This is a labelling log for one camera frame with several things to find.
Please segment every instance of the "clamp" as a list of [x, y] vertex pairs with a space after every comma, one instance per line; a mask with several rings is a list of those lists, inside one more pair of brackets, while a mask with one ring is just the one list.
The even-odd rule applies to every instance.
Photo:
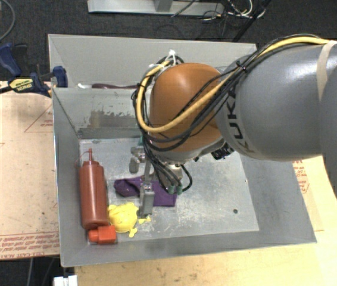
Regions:
[[0, 93], [13, 90], [16, 93], [32, 92], [51, 97], [51, 88], [43, 80], [52, 77], [56, 78], [57, 87], [68, 87], [67, 74], [61, 66], [54, 67], [51, 73], [45, 75], [40, 75], [39, 71], [29, 72], [29, 65], [25, 61], [26, 52], [25, 44], [12, 46], [11, 43], [6, 43], [0, 47], [0, 63], [12, 74], [8, 87], [1, 89]]

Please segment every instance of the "red ketchup bottle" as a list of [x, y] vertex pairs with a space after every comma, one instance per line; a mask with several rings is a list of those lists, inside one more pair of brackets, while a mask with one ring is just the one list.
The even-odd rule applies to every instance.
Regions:
[[92, 230], [108, 226], [107, 183], [104, 168], [93, 161], [89, 149], [89, 161], [80, 168], [81, 224], [84, 229]]

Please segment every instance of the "purple object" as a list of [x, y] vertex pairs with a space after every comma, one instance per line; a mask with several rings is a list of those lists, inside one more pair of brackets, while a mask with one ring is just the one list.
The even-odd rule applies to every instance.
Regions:
[[[139, 188], [143, 183], [142, 177], [124, 178], [114, 181], [116, 192], [123, 197], [139, 196]], [[176, 202], [176, 194], [170, 195], [159, 184], [152, 181], [152, 189], [155, 192], [154, 207], [173, 207]]]

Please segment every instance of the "black carpet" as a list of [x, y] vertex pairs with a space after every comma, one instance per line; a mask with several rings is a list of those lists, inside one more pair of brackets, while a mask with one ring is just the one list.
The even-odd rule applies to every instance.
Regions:
[[[198, 18], [185, 16], [88, 14], [87, 0], [7, 1], [14, 7], [17, 21], [0, 45], [6, 42], [28, 44], [29, 63], [39, 64], [42, 73], [49, 70], [46, 44], [49, 33], [230, 42], [243, 22], [231, 18], [225, 24], [220, 20], [205, 24]], [[3, 6], [0, 35], [10, 23], [11, 12]], [[240, 42], [262, 46], [272, 39], [294, 33], [312, 33], [337, 40], [337, 0], [273, 0], [265, 15], [252, 24]], [[9, 77], [0, 66], [0, 80]], [[29, 262], [0, 262], [0, 286], [26, 285]], [[50, 263], [47, 257], [34, 260], [30, 285], [41, 285]], [[61, 274], [63, 270], [56, 260], [51, 266], [51, 276]]]

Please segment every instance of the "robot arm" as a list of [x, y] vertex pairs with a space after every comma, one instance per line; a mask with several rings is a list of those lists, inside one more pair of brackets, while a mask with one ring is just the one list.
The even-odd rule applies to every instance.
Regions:
[[133, 102], [145, 151], [166, 188], [181, 187], [174, 169], [207, 153], [280, 161], [322, 154], [337, 196], [336, 42], [289, 36], [223, 70], [174, 59], [154, 71]]

